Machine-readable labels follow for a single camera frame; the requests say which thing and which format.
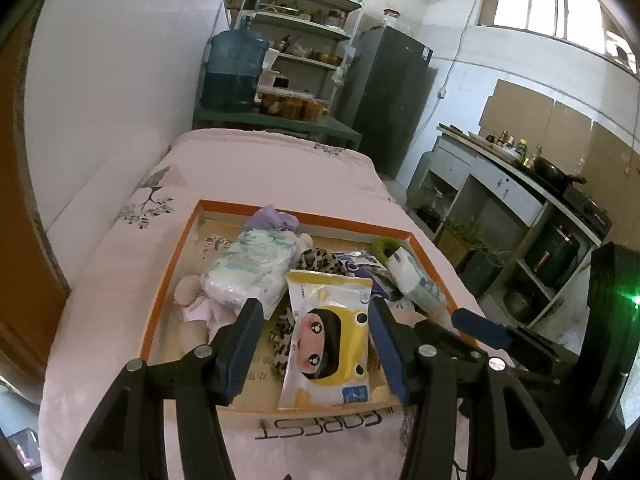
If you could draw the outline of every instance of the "silver bolt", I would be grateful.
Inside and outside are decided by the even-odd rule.
[[[213,350],[209,345],[200,345],[193,351],[193,353],[196,354],[196,357],[203,359],[213,354]]]
[[[499,357],[492,357],[489,359],[489,368],[491,370],[495,370],[496,372],[501,372],[507,367],[507,363],[505,363]]]
[[[137,372],[138,370],[140,370],[140,368],[142,368],[142,365],[144,363],[145,362],[142,359],[139,359],[139,358],[132,359],[127,363],[127,370],[129,372]]]
[[[420,348],[418,348],[418,353],[420,355],[425,356],[425,357],[433,357],[434,355],[436,355],[438,353],[438,351],[436,350],[435,346],[432,346],[432,345],[420,345]]]

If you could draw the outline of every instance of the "bed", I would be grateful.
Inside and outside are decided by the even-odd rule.
[[[166,264],[201,198],[273,203],[414,232],[456,304],[481,314],[449,262],[389,196],[366,156],[265,132],[183,134],[123,205],[66,304],[40,410],[46,480],[61,477],[108,386],[124,363],[138,355]],[[294,480],[325,478],[325,468],[332,478],[389,479],[399,475],[411,418],[410,412],[396,408],[372,415],[370,424],[349,431],[340,426],[340,431],[315,439],[268,439],[224,428],[223,433],[239,479],[280,480],[286,474]],[[465,429],[458,433],[464,437]],[[246,452],[249,446],[252,451]],[[377,465],[366,471],[363,464],[370,459]],[[179,464],[171,466],[170,478],[180,476]]]

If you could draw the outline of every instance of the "wok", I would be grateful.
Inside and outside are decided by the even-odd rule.
[[[578,184],[587,183],[587,179],[583,176],[567,175],[565,172],[560,171],[555,164],[541,156],[533,163],[533,171],[537,176],[542,177],[550,186],[557,189],[560,194],[564,193],[564,190],[572,182],[577,182]]]

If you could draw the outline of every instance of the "refrigerator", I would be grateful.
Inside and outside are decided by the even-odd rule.
[[[422,115],[433,51],[391,27],[357,41],[335,117],[362,134],[359,151],[395,178]]]

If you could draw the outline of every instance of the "blue gripper pad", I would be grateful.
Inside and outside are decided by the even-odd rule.
[[[225,379],[223,395],[229,403],[244,387],[262,330],[263,315],[260,301],[255,298],[246,300],[216,357],[216,368]]]
[[[478,316],[466,308],[459,308],[451,314],[451,323],[455,329],[496,350],[507,350],[513,342],[503,326]]]
[[[369,330],[391,392],[403,404],[420,389],[414,351],[420,341],[414,329],[396,322],[386,301],[377,296],[369,303]]]

